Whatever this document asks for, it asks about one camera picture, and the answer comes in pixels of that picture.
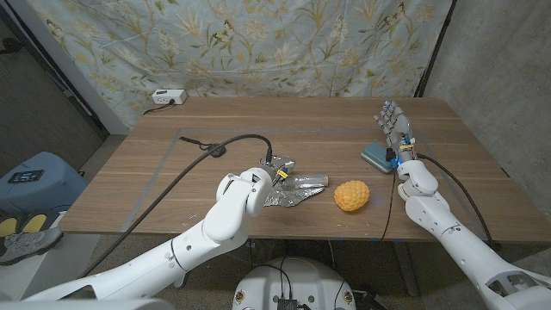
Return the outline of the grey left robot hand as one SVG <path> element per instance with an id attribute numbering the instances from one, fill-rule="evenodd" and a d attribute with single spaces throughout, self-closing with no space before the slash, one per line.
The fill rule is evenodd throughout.
<path id="1" fill-rule="evenodd" d="M 282 179 L 280 171 L 285 175 L 290 174 L 295 167 L 295 161 L 288 156 L 273 155 L 270 161 L 267 157 L 262 157 L 259 167 L 270 175 L 272 186 L 275 186 Z"/>

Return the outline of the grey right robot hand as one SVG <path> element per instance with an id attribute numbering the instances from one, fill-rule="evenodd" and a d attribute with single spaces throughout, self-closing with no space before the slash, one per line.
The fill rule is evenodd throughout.
<path id="1" fill-rule="evenodd" d="M 410 120 L 395 101 L 385 101 L 382 111 L 374 119 L 385 134 L 387 146 L 399 164 L 417 158 Z"/>

